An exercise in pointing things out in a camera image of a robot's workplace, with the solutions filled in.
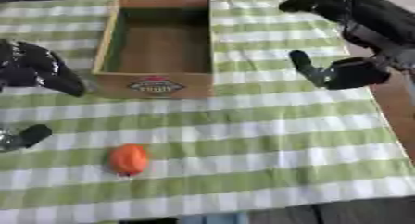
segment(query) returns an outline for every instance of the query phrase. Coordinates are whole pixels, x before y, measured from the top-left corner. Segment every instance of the striped tablecloth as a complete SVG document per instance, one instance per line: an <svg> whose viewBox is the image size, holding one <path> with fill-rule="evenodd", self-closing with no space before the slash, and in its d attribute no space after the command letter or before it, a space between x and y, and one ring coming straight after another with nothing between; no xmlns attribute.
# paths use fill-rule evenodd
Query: striped tablecloth
<svg viewBox="0 0 415 224"><path fill-rule="evenodd" d="M334 25L282 0L212 3L215 93L206 100L73 98L7 89L0 121L54 136L0 154L0 222L90 223L278 208L415 193L414 169L368 88L329 92L287 53L347 56ZM0 6L0 38L56 50L89 77L108 0ZM106 155L146 143L149 168L108 172Z"/></svg>

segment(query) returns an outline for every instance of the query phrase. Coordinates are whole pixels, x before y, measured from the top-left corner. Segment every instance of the green and white checkered tablecloth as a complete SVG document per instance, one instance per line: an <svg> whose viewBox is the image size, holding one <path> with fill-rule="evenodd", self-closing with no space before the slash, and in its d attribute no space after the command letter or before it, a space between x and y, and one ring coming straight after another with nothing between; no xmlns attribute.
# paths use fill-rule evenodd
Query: green and white checkered tablecloth
<svg viewBox="0 0 415 224"><path fill-rule="evenodd" d="M414 169L368 88L315 88L287 59L347 56L335 27L284 14L282 0L212 3L216 96L206 100L73 98L6 89L0 121L45 123L53 137L0 154L0 222L90 223L238 212L415 194ZM88 77L108 0L0 6L0 38L58 51ZM122 143L147 143L149 168L105 168Z"/></svg>

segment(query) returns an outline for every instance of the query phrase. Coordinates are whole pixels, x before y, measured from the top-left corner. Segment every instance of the orange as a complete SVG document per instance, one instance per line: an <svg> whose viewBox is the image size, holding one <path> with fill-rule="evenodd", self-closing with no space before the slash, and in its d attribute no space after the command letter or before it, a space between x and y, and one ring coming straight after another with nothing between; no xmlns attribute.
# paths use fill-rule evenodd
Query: orange
<svg viewBox="0 0 415 224"><path fill-rule="evenodd" d="M132 176L143 172L148 160L145 149L141 145L126 143L111 152L109 162L115 172Z"/></svg>

